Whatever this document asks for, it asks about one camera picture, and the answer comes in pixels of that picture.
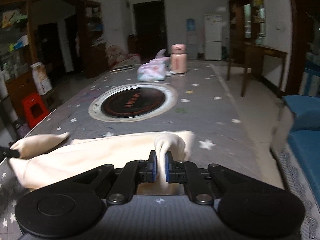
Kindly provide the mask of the blue sofa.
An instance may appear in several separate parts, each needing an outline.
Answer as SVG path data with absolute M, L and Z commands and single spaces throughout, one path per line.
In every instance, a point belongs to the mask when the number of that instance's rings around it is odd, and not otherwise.
M 270 151 L 284 186 L 304 204 L 300 239 L 319 239 L 319 95 L 309 95 L 319 67 L 305 68 L 304 75 L 303 93 L 282 98 Z

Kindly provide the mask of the white paper bag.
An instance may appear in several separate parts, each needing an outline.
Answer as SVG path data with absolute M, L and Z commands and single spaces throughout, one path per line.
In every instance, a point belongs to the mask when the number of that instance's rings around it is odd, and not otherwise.
M 47 76 L 46 68 L 42 62 L 37 62 L 31 65 L 32 76 L 37 88 L 37 91 L 40 95 L 45 95 L 52 90 L 52 85 L 50 79 Z

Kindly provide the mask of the pink thermos bottle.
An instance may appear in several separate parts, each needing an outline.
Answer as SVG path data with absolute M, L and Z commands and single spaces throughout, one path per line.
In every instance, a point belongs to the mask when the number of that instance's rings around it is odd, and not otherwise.
M 178 74 L 187 72 L 187 54 L 185 44 L 171 46 L 171 70 Z

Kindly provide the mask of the round black induction cooktop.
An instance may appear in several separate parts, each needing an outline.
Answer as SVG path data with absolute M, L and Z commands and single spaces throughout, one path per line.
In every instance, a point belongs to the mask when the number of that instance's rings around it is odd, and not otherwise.
M 137 122 L 171 110 L 178 101 L 174 87 L 161 83 L 133 83 L 114 87 L 89 106 L 89 115 L 105 122 Z

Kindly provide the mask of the pink floral chair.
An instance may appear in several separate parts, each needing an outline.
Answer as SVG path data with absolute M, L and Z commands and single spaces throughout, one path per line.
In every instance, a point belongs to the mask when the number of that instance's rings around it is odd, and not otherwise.
M 127 53 L 119 46 L 112 45 L 106 49 L 106 57 L 108 66 L 111 69 L 119 68 L 122 66 L 131 66 L 135 64 L 141 64 L 141 58 L 139 54 Z

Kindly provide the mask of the white refrigerator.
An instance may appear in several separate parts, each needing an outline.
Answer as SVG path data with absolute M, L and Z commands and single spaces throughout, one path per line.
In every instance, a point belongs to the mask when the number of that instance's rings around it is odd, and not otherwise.
M 204 15 L 204 58 L 222 60 L 222 16 Z

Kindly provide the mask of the dark wooden shelf cabinet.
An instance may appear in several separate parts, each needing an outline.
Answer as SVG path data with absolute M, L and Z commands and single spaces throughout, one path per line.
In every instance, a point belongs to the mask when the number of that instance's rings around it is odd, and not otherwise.
M 19 118 L 22 99 L 36 91 L 40 62 L 53 88 L 71 77 L 108 70 L 101 5 L 90 0 L 1 0 L 1 77 Z

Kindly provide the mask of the dark wooden side table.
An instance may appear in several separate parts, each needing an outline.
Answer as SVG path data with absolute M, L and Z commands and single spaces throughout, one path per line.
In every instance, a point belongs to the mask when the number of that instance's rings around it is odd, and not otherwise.
M 234 63 L 234 50 L 239 50 L 244 53 L 245 61 L 244 64 Z M 233 66 L 242 67 L 244 69 L 241 87 L 241 97 L 246 94 L 246 89 L 249 81 L 248 70 L 251 69 L 251 75 L 256 76 L 260 81 L 263 77 L 263 64 L 265 56 L 275 57 L 281 59 L 281 72 L 279 78 L 279 85 L 277 87 L 276 95 L 278 98 L 282 97 L 282 84 L 284 79 L 284 72 L 286 67 L 286 57 L 287 52 L 277 50 L 272 47 L 258 45 L 249 42 L 242 41 L 232 41 L 230 40 L 229 45 L 229 59 L 228 59 L 228 69 L 227 69 L 227 81 L 231 77 L 231 68 Z

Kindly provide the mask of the red plastic stool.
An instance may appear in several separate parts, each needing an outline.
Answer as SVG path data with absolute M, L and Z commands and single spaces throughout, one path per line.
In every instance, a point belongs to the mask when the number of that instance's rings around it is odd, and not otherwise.
M 49 111 L 38 93 L 31 93 L 22 99 L 24 116 L 30 129 L 49 115 Z

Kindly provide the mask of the cream white garment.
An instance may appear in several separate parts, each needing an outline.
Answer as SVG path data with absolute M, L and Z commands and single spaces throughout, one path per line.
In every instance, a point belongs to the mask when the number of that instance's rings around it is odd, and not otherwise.
M 146 132 L 97 139 L 74 139 L 70 145 L 53 149 L 69 136 L 42 134 L 19 140 L 12 146 L 20 157 L 9 159 L 19 183 L 26 189 L 40 189 L 105 164 L 122 168 L 133 160 L 148 160 L 156 152 L 154 183 L 139 185 L 137 193 L 146 195 L 179 194 L 181 187 L 169 184 L 165 176 L 165 154 L 175 160 L 188 160 L 195 134 L 191 131 Z

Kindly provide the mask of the water dispenser blue bottle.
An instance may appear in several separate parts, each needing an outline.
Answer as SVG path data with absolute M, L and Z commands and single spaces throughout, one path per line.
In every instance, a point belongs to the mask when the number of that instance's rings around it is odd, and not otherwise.
M 187 54 L 189 59 L 197 59 L 198 44 L 197 33 L 195 28 L 195 20 L 192 18 L 186 19 L 186 41 Z

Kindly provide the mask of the wooden display cabinet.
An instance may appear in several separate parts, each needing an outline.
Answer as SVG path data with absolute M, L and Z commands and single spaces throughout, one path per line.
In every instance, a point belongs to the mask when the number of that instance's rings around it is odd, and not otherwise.
M 229 0 L 231 42 L 263 44 L 266 36 L 264 0 Z

